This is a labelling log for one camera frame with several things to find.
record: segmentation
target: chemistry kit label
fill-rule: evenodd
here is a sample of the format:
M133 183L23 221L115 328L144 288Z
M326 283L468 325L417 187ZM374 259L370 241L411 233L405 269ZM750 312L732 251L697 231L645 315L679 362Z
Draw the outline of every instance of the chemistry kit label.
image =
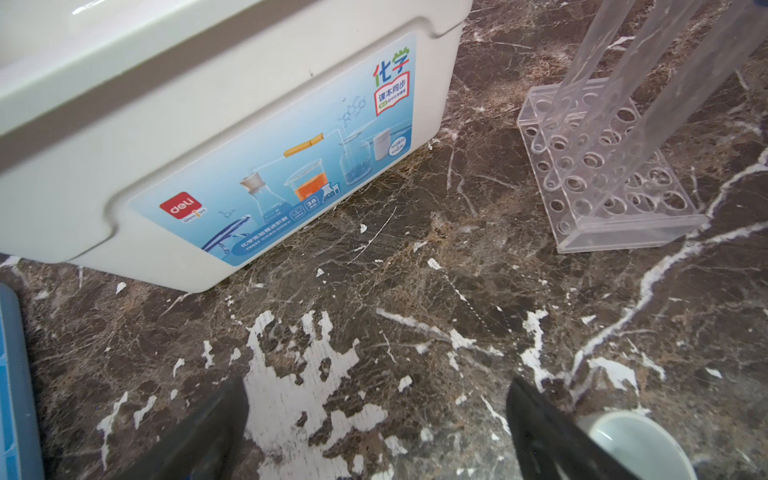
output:
M393 42L131 209L233 266L279 243L410 149L415 43Z

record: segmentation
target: blue plastic tray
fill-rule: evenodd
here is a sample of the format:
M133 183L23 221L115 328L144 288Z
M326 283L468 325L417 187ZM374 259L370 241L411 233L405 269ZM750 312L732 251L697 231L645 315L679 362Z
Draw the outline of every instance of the blue plastic tray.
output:
M0 283L0 480L42 480L35 397L29 376L22 313L13 290Z

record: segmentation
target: yellow rubber tube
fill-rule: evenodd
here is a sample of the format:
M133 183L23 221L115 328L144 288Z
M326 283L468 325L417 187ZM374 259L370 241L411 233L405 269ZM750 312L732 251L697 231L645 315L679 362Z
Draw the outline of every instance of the yellow rubber tube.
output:
M302 150L306 150L307 148L312 147L313 145L317 145L318 143L320 143L324 139L325 139L325 137L323 136L323 134L320 134L320 135L314 137L310 141L305 141L302 144L298 144L295 147L289 148L288 150L286 150L283 153L283 156L284 157L290 157L291 155L298 154Z

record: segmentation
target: marble countertop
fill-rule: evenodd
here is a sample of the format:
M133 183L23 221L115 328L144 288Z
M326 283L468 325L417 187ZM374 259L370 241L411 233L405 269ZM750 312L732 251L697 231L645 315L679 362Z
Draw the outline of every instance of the marble countertop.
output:
M561 255L515 119L597 5L476 0L439 134L205 293L1 256L47 478L114 475L235 375L251 398L235 478L520 478L515 376L575 419L644 412L701 480L765 478L768 45L664 146L711 221L665 247ZM638 88L642 108L723 5Z

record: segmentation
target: deli logo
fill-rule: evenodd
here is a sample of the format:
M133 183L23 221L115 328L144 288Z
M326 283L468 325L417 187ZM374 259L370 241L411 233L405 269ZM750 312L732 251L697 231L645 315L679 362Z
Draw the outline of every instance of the deli logo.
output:
M194 199L187 192L181 192L177 196L164 201L160 208L173 215L184 223L191 222L208 211L207 208Z

